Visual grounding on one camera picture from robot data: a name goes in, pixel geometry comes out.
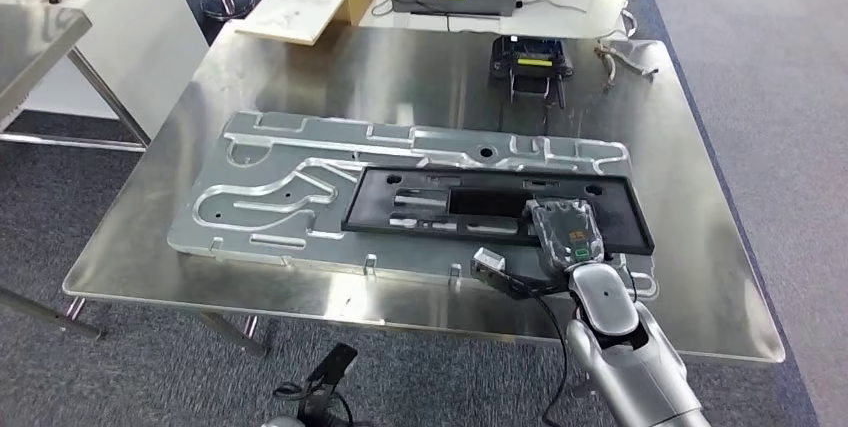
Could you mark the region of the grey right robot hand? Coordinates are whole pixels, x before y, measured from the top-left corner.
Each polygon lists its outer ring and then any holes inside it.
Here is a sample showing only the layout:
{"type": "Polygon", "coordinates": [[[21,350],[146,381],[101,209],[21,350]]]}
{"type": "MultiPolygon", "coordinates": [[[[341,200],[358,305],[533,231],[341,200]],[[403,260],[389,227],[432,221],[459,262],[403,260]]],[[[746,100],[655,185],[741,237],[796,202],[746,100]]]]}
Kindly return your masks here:
{"type": "Polygon", "coordinates": [[[583,199],[533,198],[525,213],[540,243],[548,276],[565,278],[576,267],[604,260],[604,243],[594,211],[583,199]]]}

